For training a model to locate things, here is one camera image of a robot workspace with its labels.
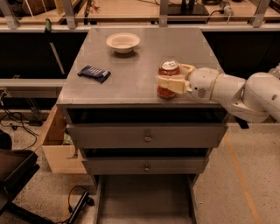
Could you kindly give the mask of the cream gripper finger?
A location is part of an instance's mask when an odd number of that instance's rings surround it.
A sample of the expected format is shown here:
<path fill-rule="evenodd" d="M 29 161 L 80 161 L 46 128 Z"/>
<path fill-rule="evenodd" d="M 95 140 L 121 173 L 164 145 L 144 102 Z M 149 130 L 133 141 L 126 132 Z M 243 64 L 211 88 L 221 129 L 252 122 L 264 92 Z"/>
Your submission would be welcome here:
<path fill-rule="evenodd" d="M 187 80 L 190 74 L 195 70 L 195 66 L 187 65 L 187 64 L 180 64 L 179 65 L 180 76 Z"/>
<path fill-rule="evenodd" d="M 190 82 L 183 78 L 181 79 L 174 79 L 173 77 L 158 76 L 157 77 L 157 84 L 161 88 L 167 88 L 174 93 L 177 94 L 184 94 L 186 92 L 192 92 L 193 89 L 190 86 Z"/>

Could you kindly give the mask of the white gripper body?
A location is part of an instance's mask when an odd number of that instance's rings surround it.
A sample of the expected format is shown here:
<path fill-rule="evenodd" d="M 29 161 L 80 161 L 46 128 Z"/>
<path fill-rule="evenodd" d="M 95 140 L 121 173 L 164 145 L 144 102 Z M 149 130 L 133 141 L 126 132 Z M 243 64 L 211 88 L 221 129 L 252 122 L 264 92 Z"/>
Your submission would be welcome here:
<path fill-rule="evenodd" d="M 202 102 L 211 100 L 211 93 L 219 72 L 212 68 L 202 67 L 195 69 L 188 77 L 189 95 Z"/>

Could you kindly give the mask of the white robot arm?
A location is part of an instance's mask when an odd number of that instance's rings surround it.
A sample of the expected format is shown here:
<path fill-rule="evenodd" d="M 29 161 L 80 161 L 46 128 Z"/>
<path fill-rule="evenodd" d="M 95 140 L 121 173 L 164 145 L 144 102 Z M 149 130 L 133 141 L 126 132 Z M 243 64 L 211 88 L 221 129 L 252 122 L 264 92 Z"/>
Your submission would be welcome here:
<path fill-rule="evenodd" d="M 270 116 L 280 122 L 280 80 L 271 73 L 254 73 L 245 80 L 208 67 L 165 61 L 158 69 L 157 92 L 161 97 L 188 93 L 197 101 L 218 103 L 250 123 Z"/>

